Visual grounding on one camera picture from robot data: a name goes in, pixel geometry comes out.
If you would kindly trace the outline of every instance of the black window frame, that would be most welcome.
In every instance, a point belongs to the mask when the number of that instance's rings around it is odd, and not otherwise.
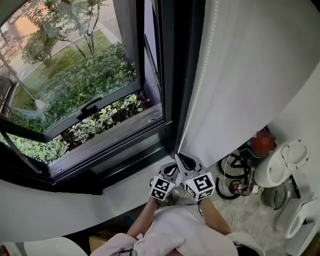
[[[161,86],[162,116],[128,136],[106,147],[102,146],[91,157],[85,156],[85,149],[83,152],[79,150],[72,156],[78,160],[75,161],[77,163],[68,168],[64,168],[64,162],[69,161],[68,157],[54,168],[28,157],[42,174],[35,173],[11,148],[0,143],[0,179],[45,191],[100,195],[103,188],[133,175],[167,155],[174,155],[184,129],[196,76],[205,0],[155,0],[152,3],[157,67],[152,61],[150,64],[157,71],[154,74]],[[179,11],[182,5],[186,10],[184,12]],[[92,167],[155,134],[159,134],[161,140],[154,146],[97,175],[91,171]],[[93,141],[88,149],[91,150],[98,144],[99,142]]]
[[[8,10],[5,18],[0,19],[2,25],[21,8],[28,0],[20,0],[18,5],[9,4],[12,10]],[[81,122],[83,119],[91,116],[106,106],[142,90],[145,84],[145,66],[144,66],[144,1],[143,0],[123,0],[117,1],[117,8],[123,12],[123,15],[117,16],[118,24],[123,26],[121,35],[128,39],[124,45],[132,51],[131,61],[135,64],[136,81],[110,92],[104,97],[95,97],[92,100],[78,107],[77,110],[55,123],[45,133],[37,132],[0,117],[0,127],[3,132],[26,138],[29,140],[48,143],[59,134]]]

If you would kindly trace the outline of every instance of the white curtain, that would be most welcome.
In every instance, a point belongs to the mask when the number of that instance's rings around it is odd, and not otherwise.
[[[305,84],[320,60],[320,13],[309,0],[216,0],[205,10],[181,151],[210,166]]]

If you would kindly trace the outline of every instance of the window latch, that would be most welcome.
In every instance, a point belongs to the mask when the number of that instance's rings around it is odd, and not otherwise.
[[[87,118],[97,112],[97,106],[95,105],[96,102],[100,101],[102,97],[94,98],[88,103],[86,103],[80,110],[78,110],[75,114],[75,117],[79,120]]]

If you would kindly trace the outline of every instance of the window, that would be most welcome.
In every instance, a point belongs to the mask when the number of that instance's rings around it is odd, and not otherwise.
[[[109,186],[172,154],[205,6],[194,0],[180,12],[182,3],[0,2],[0,132],[15,145],[0,137],[10,170],[0,178],[84,193],[82,183]]]

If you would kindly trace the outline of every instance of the white cable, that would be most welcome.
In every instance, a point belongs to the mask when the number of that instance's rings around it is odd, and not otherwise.
[[[208,64],[210,51],[211,51],[211,45],[212,45],[212,41],[213,41],[213,38],[214,38],[215,29],[216,29],[216,23],[217,23],[217,18],[218,18],[218,9],[219,9],[219,0],[215,0],[214,12],[213,12],[213,17],[212,17],[212,22],[211,22],[211,32],[210,32],[208,46],[207,46],[206,53],[205,53],[205,59],[204,59],[204,64],[203,64],[203,68],[202,68],[202,72],[201,72],[201,76],[200,76],[200,81],[199,81],[198,88],[197,88],[196,93],[195,93],[195,97],[194,97],[194,101],[193,101],[193,104],[192,104],[192,107],[191,107],[190,115],[188,117],[188,121],[187,121],[185,129],[183,131],[183,135],[182,135],[182,138],[181,138],[181,141],[180,141],[180,145],[179,145],[179,148],[178,148],[178,153],[180,152],[181,147],[182,147],[182,143],[185,140],[185,137],[186,137],[186,134],[187,134],[187,130],[188,130],[189,125],[190,125],[191,117],[194,114],[195,106],[197,104],[198,96],[199,96],[199,93],[200,93],[200,90],[201,90],[201,87],[202,87],[202,84],[203,84],[204,76],[206,74],[207,64]]]
[[[227,163],[229,161],[230,156],[231,156],[231,153],[229,154],[229,157],[226,160],[225,165],[224,165],[224,169],[223,169],[223,176],[224,176],[224,178],[223,178],[223,190],[224,190],[224,194],[226,194],[226,186],[225,186],[225,183],[226,183],[226,167],[227,167]],[[230,229],[231,229],[232,223],[234,222],[234,213],[231,210],[231,207],[229,205],[229,200],[228,199],[226,200],[226,203],[228,204],[229,210],[230,210],[231,215],[232,215],[232,220],[231,220],[231,224],[230,224]]]
[[[252,153],[249,148],[244,148],[244,149],[242,149],[239,153],[241,153],[241,152],[244,151],[244,150],[249,150],[249,152],[251,153],[251,155],[253,155],[255,158],[261,158],[261,156],[260,156],[260,157],[255,156],[254,153]]]

